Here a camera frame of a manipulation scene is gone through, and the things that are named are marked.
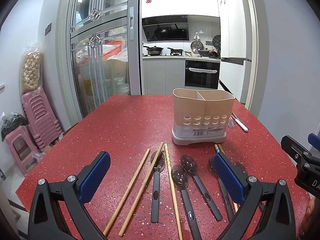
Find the person's right hand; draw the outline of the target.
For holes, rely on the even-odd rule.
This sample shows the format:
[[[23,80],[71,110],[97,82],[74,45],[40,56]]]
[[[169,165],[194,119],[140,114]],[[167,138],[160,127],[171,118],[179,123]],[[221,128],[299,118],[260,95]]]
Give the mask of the person's right hand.
[[[302,222],[298,228],[299,237],[304,236],[304,234],[309,230],[311,226],[311,215],[313,214],[314,208],[315,208],[315,200],[317,198],[313,197],[311,198],[310,202],[308,203],[306,207],[306,211],[304,214],[304,217],[302,219]]]

